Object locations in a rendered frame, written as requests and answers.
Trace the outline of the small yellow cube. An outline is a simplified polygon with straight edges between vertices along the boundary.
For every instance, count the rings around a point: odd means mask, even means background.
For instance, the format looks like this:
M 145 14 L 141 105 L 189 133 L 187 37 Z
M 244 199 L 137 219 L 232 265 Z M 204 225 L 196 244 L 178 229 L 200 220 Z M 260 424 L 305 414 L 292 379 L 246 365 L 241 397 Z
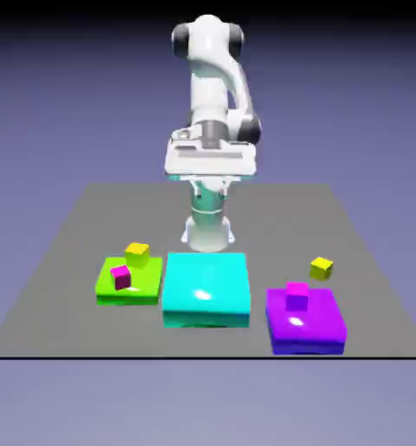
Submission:
M 143 268 L 150 259 L 150 246 L 132 242 L 124 250 L 125 265 L 130 268 Z
M 315 280 L 328 280 L 332 275 L 333 261 L 317 257 L 311 261 L 310 276 Z

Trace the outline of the large purple box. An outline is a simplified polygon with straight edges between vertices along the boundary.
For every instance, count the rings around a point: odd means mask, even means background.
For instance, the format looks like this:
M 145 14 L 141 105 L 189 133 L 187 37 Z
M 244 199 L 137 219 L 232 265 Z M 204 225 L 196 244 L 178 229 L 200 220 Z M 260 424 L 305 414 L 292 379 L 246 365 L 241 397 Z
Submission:
M 347 330 L 328 288 L 310 287 L 306 312 L 285 310 L 285 287 L 266 290 L 265 313 L 275 355 L 341 355 Z

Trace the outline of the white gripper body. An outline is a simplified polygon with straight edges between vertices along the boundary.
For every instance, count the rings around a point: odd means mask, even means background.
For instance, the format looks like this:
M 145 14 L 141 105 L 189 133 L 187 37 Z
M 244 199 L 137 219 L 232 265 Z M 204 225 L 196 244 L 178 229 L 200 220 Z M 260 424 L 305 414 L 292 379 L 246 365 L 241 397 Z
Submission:
M 257 171 L 256 147 L 221 140 L 218 149 L 206 149 L 200 139 L 170 139 L 164 170 L 179 176 L 253 176 Z

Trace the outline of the small magenta cube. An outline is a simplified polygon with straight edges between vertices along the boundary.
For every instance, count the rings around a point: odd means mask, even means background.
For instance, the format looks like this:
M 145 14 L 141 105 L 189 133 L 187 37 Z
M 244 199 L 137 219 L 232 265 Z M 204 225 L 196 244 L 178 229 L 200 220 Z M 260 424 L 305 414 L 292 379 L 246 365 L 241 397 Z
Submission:
M 285 310 L 306 312 L 308 309 L 310 288 L 304 282 L 287 282 L 285 288 Z
M 111 278 L 116 291 L 129 288 L 131 286 L 131 271 L 126 265 L 112 267 Z

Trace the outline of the large green box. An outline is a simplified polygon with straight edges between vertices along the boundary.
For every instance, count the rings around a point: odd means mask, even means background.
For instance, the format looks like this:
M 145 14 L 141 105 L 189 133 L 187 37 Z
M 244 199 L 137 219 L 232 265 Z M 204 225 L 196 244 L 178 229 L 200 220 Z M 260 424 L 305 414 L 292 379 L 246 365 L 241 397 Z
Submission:
M 104 260 L 95 286 L 97 304 L 99 306 L 157 305 L 163 259 L 150 258 L 143 268 L 131 268 L 131 286 L 116 290 L 111 269 L 124 265 L 122 257 L 108 257 Z

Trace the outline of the large cyan box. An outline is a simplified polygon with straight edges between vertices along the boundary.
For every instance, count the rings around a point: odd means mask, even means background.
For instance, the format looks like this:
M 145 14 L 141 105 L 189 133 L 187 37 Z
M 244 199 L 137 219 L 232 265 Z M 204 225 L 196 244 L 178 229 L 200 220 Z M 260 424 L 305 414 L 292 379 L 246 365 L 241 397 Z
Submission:
M 162 292 L 166 328 L 247 328 L 251 289 L 243 253 L 169 253 Z

